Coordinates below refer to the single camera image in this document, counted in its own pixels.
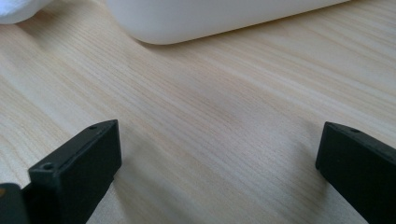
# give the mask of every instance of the screw hole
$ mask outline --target screw hole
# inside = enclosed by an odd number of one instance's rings
[[[0,198],[6,194],[6,189],[0,189]]]
[[[52,170],[53,168],[55,168],[55,166],[53,165],[52,162],[47,162],[43,164],[41,168],[43,168],[44,170]]]

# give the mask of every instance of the white plastic container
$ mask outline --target white plastic container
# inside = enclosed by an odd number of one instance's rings
[[[107,0],[122,27],[151,44],[174,44],[346,0]]]

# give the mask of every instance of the white cloth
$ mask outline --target white cloth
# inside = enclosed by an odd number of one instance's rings
[[[0,24],[11,24],[34,16],[52,0],[0,0]]]

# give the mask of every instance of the wooden table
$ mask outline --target wooden table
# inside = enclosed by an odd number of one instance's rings
[[[89,223],[364,223],[314,163],[326,120],[396,147],[395,9],[152,46],[102,0],[54,2],[0,26],[0,182],[118,119],[123,165]]]

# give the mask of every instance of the light wooden surface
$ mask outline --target light wooden surface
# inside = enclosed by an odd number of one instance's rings
[[[0,26],[0,97],[0,182],[119,120],[123,165],[89,223],[365,223],[314,163],[326,120],[396,147],[396,1],[162,47],[102,0],[57,1]]]

